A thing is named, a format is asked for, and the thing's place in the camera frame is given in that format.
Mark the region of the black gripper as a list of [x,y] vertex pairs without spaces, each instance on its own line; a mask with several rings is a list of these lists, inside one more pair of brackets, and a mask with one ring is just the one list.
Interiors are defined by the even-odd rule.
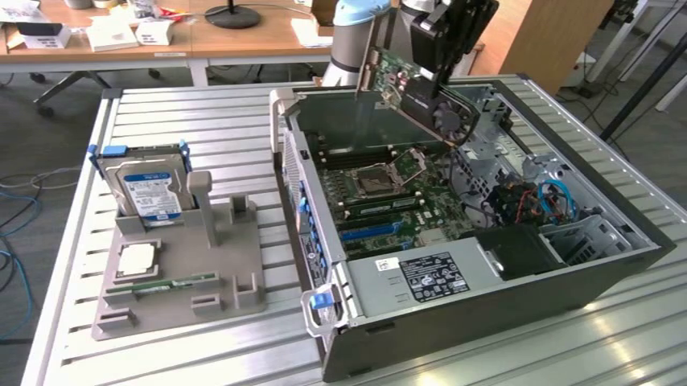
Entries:
[[437,75],[434,84],[445,84],[455,65],[469,53],[497,11],[497,1],[440,1],[434,10],[437,29]]

